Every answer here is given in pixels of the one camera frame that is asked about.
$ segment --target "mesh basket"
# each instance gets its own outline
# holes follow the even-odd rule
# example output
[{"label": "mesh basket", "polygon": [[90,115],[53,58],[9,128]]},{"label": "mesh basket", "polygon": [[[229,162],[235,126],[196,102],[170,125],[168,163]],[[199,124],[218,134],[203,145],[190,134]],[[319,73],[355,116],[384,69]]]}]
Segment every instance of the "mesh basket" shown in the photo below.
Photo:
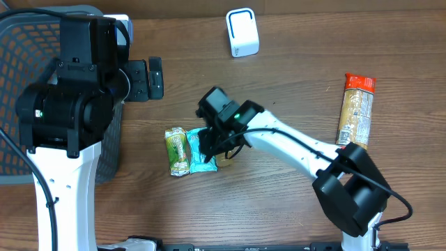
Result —
[{"label": "mesh basket", "polygon": [[[67,14],[102,15],[91,6],[51,7],[48,10]],[[23,14],[0,21],[0,126],[19,145],[18,117],[15,102],[23,89],[34,83],[54,57],[60,55],[59,18]],[[122,105],[116,107],[114,119],[102,141],[102,154],[96,183],[112,179],[118,169]],[[31,170],[5,141],[0,143],[0,184],[32,183]]]}]

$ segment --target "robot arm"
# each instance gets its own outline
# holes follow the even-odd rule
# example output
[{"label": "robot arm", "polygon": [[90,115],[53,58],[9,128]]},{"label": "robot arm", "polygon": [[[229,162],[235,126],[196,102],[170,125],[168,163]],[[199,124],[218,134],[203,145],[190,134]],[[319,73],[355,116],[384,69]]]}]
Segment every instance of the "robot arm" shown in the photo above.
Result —
[{"label": "robot arm", "polygon": [[243,144],[271,153],[310,179],[325,215],[343,231],[344,251],[372,251],[379,245],[372,228],[390,195],[358,175],[346,185],[338,180],[354,170],[390,189],[364,149],[353,143],[340,149],[312,139],[252,101],[239,105],[229,100],[217,87],[200,100],[197,116],[208,126],[199,133],[207,160]]},{"label": "robot arm", "polygon": [[[248,130],[255,128],[275,128],[287,132],[332,159],[338,156],[336,153],[338,146],[326,144],[306,136],[298,130],[285,125],[267,110],[258,113],[247,124]],[[317,178],[316,172],[318,170],[325,170],[331,164],[327,160],[317,158],[312,152],[305,149],[302,145],[297,144],[289,137],[278,133],[265,131],[251,132],[244,134],[244,138],[252,148],[274,155],[290,166],[295,167],[298,172],[305,175],[311,181]]]},{"label": "robot arm", "polygon": [[[94,187],[101,141],[117,105],[163,97],[161,59],[149,59],[150,73],[144,60],[128,60],[132,23],[126,15],[68,16],[26,9],[6,16],[27,12],[61,18],[61,55],[52,61],[57,84],[41,77],[16,104],[20,144],[38,174],[39,250],[97,250]],[[132,239],[99,250],[128,247],[153,250],[153,242]]]}]

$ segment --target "green snack bag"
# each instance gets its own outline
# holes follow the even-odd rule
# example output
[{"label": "green snack bag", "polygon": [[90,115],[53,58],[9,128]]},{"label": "green snack bag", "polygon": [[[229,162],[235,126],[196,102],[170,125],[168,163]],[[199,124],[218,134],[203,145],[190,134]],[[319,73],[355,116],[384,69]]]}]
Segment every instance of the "green snack bag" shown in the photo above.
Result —
[{"label": "green snack bag", "polygon": [[182,128],[166,130],[167,154],[169,155],[169,168],[172,176],[189,174],[190,166],[186,156],[186,131]]}]

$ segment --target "teal snack bag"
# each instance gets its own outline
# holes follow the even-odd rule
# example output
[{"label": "teal snack bag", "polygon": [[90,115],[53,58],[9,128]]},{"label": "teal snack bag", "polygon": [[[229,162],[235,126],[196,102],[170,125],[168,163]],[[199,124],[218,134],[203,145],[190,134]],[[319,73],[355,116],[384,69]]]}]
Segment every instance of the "teal snack bag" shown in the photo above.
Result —
[{"label": "teal snack bag", "polygon": [[200,140],[198,137],[198,132],[206,128],[197,128],[190,130],[186,133],[187,141],[190,146],[190,173],[195,172],[216,172],[217,165],[215,164],[215,156],[210,159],[209,162],[205,163],[204,159],[206,156],[200,152]]}]

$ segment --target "snack package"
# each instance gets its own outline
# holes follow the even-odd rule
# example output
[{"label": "snack package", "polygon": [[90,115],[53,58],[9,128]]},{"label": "snack package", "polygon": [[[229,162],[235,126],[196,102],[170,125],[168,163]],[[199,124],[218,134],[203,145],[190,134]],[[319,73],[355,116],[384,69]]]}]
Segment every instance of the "snack package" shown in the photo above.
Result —
[{"label": "snack package", "polygon": [[182,128],[166,130],[167,153],[169,155],[169,168],[172,176],[189,174],[190,166],[186,156],[186,132]]},{"label": "snack package", "polygon": [[351,73],[346,76],[336,144],[346,146],[353,142],[367,150],[376,79]]},{"label": "snack package", "polygon": [[217,165],[215,164],[215,156],[210,159],[209,162],[205,163],[204,159],[206,156],[200,152],[200,140],[198,137],[198,132],[206,128],[197,128],[190,130],[186,133],[187,141],[190,146],[190,173],[195,172],[216,172]]}]

